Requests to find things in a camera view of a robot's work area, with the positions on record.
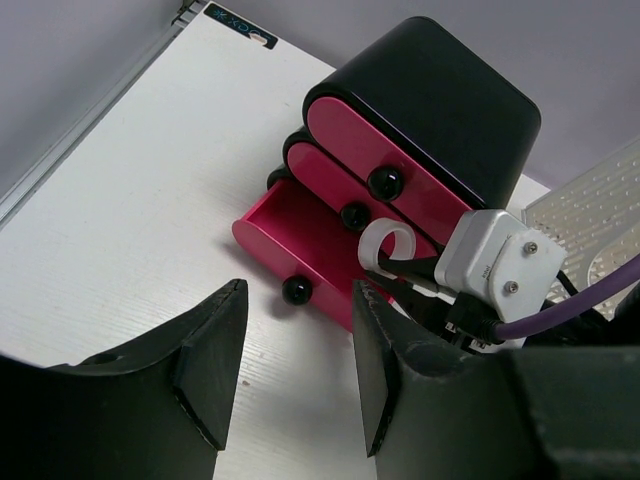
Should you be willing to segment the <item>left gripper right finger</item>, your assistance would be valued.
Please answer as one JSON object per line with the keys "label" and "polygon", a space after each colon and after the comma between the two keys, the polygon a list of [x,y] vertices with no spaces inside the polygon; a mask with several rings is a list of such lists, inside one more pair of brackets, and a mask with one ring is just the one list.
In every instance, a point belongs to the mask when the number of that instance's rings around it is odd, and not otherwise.
{"label": "left gripper right finger", "polygon": [[468,354],[353,285],[365,450],[381,479],[635,479],[639,350]]}

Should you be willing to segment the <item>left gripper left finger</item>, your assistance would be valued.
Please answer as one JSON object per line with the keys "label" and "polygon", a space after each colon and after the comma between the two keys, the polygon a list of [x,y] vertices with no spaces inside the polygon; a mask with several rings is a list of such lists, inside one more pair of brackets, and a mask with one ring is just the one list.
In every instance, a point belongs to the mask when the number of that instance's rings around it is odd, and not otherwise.
{"label": "left gripper left finger", "polygon": [[5,479],[210,479],[226,447],[248,320],[233,279],[76,365],[1,359]]}

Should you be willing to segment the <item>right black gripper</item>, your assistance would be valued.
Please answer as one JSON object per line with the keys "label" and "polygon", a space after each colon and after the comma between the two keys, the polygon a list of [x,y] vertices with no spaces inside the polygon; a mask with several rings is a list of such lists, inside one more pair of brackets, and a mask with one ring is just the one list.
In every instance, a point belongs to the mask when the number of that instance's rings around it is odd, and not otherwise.
{"label": "right black gripper", "polygon": [[526,339],[500,340],[494,328],[503,324],[497,312],[475,297],[460,293],[452,304],[437,296],[425,296],[410,284],[435,285],[437,256],[413,259],[380,257],[366,267],[366,277],[387,292],[416,323],[461,350],[473,355],[490,355],[504,349],[519,349]]}

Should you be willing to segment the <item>black pink drawer organizer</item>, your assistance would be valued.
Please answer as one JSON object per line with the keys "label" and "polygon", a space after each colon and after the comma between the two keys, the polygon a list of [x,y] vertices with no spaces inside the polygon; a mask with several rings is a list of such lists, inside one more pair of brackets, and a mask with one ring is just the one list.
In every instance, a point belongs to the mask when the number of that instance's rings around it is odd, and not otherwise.
{"label": "black pink drawer organizer", "polygon": [[367,225],[404,222],[419,256],[439,254],[464,213],[506,207],[542,123],[526,94],[424,16],[312,87],[302,116],[232,234],[287,303],[345,329]]}

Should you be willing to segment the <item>clear tape roll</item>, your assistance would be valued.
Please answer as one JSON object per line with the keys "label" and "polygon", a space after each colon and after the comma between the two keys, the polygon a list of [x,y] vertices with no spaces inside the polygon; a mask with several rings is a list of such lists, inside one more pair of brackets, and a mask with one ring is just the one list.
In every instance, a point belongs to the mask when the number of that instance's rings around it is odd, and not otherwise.
{"label": "clear tape roll", "polygon": [[357,259],[364,270],[395,279],[396,275],[385,270],[382,261],[411,260],[416,247],[416,235],[408,224],[391,218],[378,218],[361,233]]}

